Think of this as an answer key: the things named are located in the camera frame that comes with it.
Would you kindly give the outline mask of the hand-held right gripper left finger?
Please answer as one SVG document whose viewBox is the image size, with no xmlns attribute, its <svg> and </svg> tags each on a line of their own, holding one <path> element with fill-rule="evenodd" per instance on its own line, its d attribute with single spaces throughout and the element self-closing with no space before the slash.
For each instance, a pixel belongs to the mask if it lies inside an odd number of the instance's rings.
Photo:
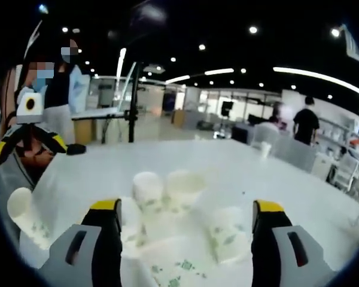
<svg viewBox="0 0 359 287">
<path fill-rule="evenodd" d="M 45 286 L 121 286 L 121 199 L 93 204 L 50 247 Z"/>
</svg>

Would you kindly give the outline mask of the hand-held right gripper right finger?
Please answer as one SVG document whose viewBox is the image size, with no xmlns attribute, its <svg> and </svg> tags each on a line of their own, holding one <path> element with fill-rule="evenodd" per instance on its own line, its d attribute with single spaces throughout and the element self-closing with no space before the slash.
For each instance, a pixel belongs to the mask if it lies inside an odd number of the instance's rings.
<svg viewBox="0 0 359 287">
<path fill-rule="evenodd" d="M 326 286 L 334 277 L 321 245 L 281 205 L 255 200 L 252 218 L 252 286 Z"/>
</svg>

